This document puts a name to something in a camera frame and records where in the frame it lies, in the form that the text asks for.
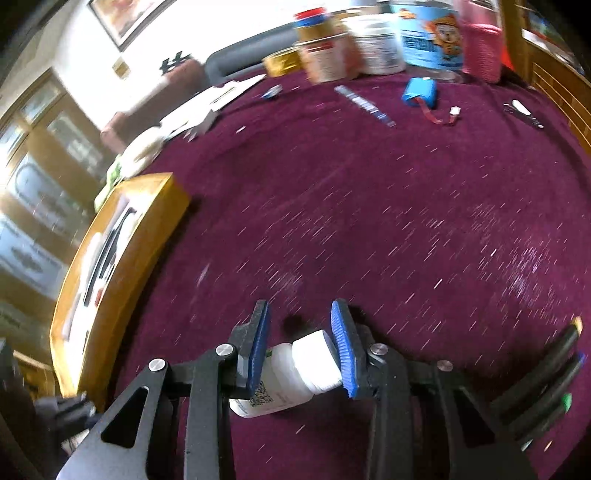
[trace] picture frame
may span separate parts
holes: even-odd
[[[119,51],[124,51],[176,0],[90,0],[89,8]]]

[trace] blue battery pack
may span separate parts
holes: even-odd
[[[415,77],[410,79],[404,93],[402,94],[402,101],[407,105],[417,106],[418,103],[413,100],[416,97],[421,97],[429,108],[435,105],[435,98],[437,96],[437,83],[431,78]]]

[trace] yellow wooden tray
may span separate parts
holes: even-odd
[[[62,329],[78,291],[80,267],[86,249],[97,232],[104,233],[117,209],[120,197],[134,198],[148,205],[136,225],[129,244],[117,263],[96,310],[96,316],[82,358],[81,367],[71,368]],[[61,394],[71,397],[87,392],[99,410],[105,408],[111,371],[125,329],[148,277],[167,239],[189,205],[188,195],[172,174],[143,175],[118,185],[96,215],[66,275],[57,300],[50,330],[53,367]],[[72,378],[72,371],[80,371]]]

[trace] purple tablecloth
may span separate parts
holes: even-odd
[[[117,392],[152,358],[188,361],[224,342],[256,299],[271,301],[270,345],[330,330],[330,303],[343,297],[377,337],[409,358],[451,360],[489,399],[573,315],[591,315],[587,159],[566,118],[510,83],[439,84],[436,115],[462,109],[441,127],[400,101],[407,81],[345,82],[395,128],[335,84],[292,74],[230,104],[204,137],[164,149],[149,172],[172,171],[194,211],[138,307]],[[276,100],[258,99],[279,83]],[[504,112],[513,98],[543,131]],[[590,342],[584,330],[579,349]],[[583,436],[590,384],[586,368],[571,411],[528,451],[542,480]],[[370,407],[338,389],[266,417],[232,414],[238,477],[362,478]]]

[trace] pink container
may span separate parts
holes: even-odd
[[[489,0],[456,0],[463,37],[463,71],[489,83],[501,79],[503,30]]]
[[[463,71],[485,82],[501,79],[503,31],[489,24],[463,24]]]

